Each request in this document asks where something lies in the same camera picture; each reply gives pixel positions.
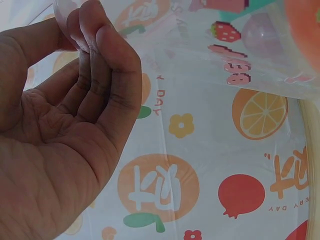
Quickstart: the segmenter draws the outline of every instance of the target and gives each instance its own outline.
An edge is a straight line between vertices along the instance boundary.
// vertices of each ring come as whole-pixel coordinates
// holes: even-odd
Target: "crumpled plastic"
[[[55,13],[62,29],[69,13],[85,1],[55,0]],[[141,56],[150,49],[155,52],[162,71],[195,79],[201,75],[197,82],[296,99],[319,96],[317,0],[101,3],[115,28]]]

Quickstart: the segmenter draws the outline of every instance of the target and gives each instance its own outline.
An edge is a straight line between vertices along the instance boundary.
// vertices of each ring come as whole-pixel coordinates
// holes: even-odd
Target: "orange slice illustration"
[[[262,140],[276,133],[288,115],[288,99],[265,92],[241,89],[232,104],[236,129],[250,140]]]

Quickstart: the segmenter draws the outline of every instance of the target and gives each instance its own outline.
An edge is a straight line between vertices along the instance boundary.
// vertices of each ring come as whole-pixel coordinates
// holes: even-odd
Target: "strawberry illustration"
[[[216,39],[228,43],[233,43],[241,39],[241,33],[230,23],[216,21],[211,26],[212,35]]]

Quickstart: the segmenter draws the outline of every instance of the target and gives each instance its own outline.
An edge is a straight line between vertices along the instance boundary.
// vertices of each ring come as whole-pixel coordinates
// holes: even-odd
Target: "orange object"
[[[141,105],[145,104],[151,91],[150,78],[146,73],[142,73],[142,101]]]
[[[123,10],[114,26],[118,31],[136,25],[147,27],[165,16],[170,7],[170,0],[136,0]]]
[[[125,165],[118,177],[118,195],[123,206],[131,214],[154,214],[163,223],[188,214],[199,193],[196,171],[174,155],[139,156]]]
[[[101,234],[103,240],[114,240],[117,230],[115,230],[112,226],[107,226],[102,230]]]
[[[284,0],[291,34],[311,67],[320,73],[320,0]]]
[[[236,129],[250,140],[262,140],[276,133],[288,114],[286,97],[241,89],[232,104]]]

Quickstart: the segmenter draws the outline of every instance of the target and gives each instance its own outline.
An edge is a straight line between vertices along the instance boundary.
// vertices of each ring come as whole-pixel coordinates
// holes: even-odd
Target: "red fruit graphic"
[[[216,39],[228,43],[233,43],[241,39],[241,33],[230,23],[223,21],[216,21],[212,24],[211,32]]]
[[[237,174],[227,177],[220,184],[218,197],[225,208],[223,215],[238,218],[257,210],[265,200],[264,186],[252,176]]]
[[[302,223],[296,230],[294,230],[285,240],[306,240],[308,221]]]

